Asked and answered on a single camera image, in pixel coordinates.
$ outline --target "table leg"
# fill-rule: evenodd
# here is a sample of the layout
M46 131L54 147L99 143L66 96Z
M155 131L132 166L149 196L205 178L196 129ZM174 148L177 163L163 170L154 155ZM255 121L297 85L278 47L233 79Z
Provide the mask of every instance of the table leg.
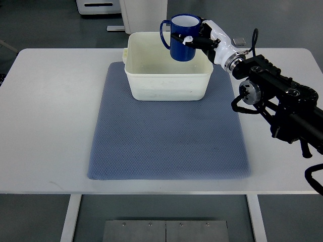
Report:
M267 242L258 195L247 195L247 201L249 206L254 240L255 242Z
M69 206L67 208L61 242L73 242L74 230L79 213L81 194L71 194Z
M125 32L125 26L123 26L123 25L121 25L121 26L108 25L106 30L107 30L107 32Z

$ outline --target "blue mug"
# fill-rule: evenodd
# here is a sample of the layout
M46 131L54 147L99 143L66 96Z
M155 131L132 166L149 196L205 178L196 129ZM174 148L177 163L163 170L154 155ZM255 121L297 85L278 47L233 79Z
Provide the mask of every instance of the blue mug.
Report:
M193 59L195 56L194 48L187 47L173 38L171 38L171 46L166 43L163 36L163 24L171 25L171 33L196 37L200 30L200 18L191 14L178 14L172 16L171 20L164 20L160 24L160 38L164 46L171 51L171 57L180 62Z

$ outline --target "plastic container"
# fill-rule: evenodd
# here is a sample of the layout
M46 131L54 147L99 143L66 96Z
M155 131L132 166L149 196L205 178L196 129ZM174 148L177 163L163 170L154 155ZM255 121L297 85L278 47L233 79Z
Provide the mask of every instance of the plastic container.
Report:
M170 33L164 33L169 42ZM123 60L132 95L141 101L193 101L205 95L213 64L199 49L188 62L171 58L159 32L129 37Z

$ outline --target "white table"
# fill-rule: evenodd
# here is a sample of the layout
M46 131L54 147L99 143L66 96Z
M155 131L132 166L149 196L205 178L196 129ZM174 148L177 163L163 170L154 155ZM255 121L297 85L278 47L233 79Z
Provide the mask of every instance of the white table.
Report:
M316 194L304 171L322 163L299 142L271 138L260 115L239 114L251 176L228 180L90 180L92 137L110 63L122 49L26 49L0 88L0 193L72 194L62 241L73 236L81 194L247 194L256 240L265 238L256 194ZM257 49L282 75L323 95L323 74L306 49ZM240 81L233 77L235 95ZM319 98L318 107L323 107ZM314 176L323 182L322 173Z

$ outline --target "blue mat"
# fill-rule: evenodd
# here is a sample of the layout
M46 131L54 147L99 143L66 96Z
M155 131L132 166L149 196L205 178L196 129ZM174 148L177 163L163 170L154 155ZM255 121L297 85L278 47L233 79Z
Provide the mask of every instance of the blue mat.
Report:
M250 175L228 73L214 66L200 101L137 101L123 63L107 73L90 179L237 179Z

